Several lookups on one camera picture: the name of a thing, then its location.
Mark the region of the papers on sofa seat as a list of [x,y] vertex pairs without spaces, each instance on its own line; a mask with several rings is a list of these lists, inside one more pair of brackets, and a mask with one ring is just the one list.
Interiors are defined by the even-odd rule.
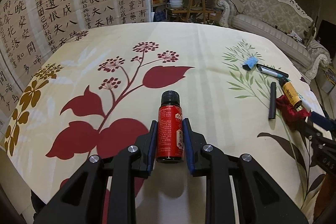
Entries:
[[287,33],[287,35],[296,42],[303,44],[303,39],[294,30],[292,30],[290,33]]

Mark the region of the dark cabinet by wall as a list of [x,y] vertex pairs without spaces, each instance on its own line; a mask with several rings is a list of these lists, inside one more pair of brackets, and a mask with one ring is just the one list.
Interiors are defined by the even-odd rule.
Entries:
[[319,25],[316,38],[325,48],[332,47],[335,40],[335,24],[323,19]]

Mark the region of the blue packet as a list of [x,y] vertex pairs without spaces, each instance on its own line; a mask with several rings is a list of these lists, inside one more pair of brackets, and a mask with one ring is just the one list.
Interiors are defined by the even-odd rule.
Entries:
[[242,68],[246,71],[251,71],[252,69],[254,69],[258,61],[259,60],[256,57],[251,56],[248,59],[246,59],[246,61],[244,61]]

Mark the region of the floral cream tablecloth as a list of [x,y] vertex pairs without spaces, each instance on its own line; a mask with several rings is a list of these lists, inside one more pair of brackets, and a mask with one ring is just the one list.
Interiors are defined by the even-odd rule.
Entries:
[[227,155],[248,153],[309,223],[325,173],[309,141],[269,116],[268,66],[288,74],[297,98],[321,107],[279,46],[259,35],[192,23],[137,23],[74,31],[23,85],[5,131],[7,155],[49,202],[90,157],[116,156],[157,122],[153,172],[135,179],[138,223],[203,223],[206,180],[187,169],[182,121]]

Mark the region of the calligraphy folding screen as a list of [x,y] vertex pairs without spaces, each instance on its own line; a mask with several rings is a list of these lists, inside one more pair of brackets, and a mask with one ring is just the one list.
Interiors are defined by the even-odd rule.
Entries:
[[149,20],[150,0],[1,0],[1,122],[42,64],[74,34]]

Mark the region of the red wrapper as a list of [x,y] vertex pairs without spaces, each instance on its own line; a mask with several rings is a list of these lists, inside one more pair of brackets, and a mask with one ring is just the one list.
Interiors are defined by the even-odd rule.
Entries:
[[300,121],[305,121],[311,113],[305,109],[296,110],[285,95],[276,98],[276,108],[280,110],[283,120],[292,130],[296,130]]

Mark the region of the white green printed sachet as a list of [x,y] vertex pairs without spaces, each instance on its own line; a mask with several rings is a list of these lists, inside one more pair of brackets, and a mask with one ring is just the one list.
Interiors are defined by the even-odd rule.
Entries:
[[307,100],[305,98],[303,98],[302,96],[299,96],[301,102],[302,102],[302,107],[306,109],[306,111],[310,112],[311,111],[311,106],[309,104],[309,102],[307,102]]

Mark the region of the wooden plant stand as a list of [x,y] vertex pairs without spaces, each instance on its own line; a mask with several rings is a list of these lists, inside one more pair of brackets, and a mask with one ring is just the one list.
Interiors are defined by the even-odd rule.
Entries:
[[206,7],[206,0],[188,0],[187,5],[182,8],[173,8],[171,3],[167,4],[167,12],[176,17],[177,22],[207,24],[213,9]]

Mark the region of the white teal stick packet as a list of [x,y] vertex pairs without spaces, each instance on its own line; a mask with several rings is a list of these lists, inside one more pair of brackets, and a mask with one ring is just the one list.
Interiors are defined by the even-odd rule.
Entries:
[[261,72],[261,73],[263,73],[263,74],[265,74],[265,75],[269,75],[269,76],[275,77],[275,78],[277,78],[277,79],[283,77],[283,75],[281,75],[281,74],[279,74],[279,73],[277,73],[277,72],[275,72],[275,71],[266,69],[266,68],[264,68],[264,67],[259,67],[258,70],[259,70],[259,72]]

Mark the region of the yellow label dark bottle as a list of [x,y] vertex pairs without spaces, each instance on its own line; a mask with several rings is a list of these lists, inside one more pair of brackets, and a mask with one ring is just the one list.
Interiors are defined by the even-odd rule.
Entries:
[[302,105],[302,100],[299,98],[298,93],[296,92],[294,86],[291,82],[284,76],[278,79],[279,84],[284,92],[284,95],[288,98],[291,105],[297,109]]

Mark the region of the red label dark bottle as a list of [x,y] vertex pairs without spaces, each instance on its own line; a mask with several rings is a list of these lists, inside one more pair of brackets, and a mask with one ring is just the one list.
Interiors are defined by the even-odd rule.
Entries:
[[173,164],[183,160],[182,108],[179,94],[173,90],[162,93],[158,110],[156,161]]

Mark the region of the ornate white grey sofa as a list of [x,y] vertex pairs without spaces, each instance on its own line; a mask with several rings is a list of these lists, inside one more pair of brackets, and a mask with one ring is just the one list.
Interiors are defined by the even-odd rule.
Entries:
[[[313,20],[295,0],[214,0],[214,7],[222,11],[220,26],[267,38],[308,80],[331,62],[329,51],[315,39]],[[303,44],[287,35],[292,30]]]

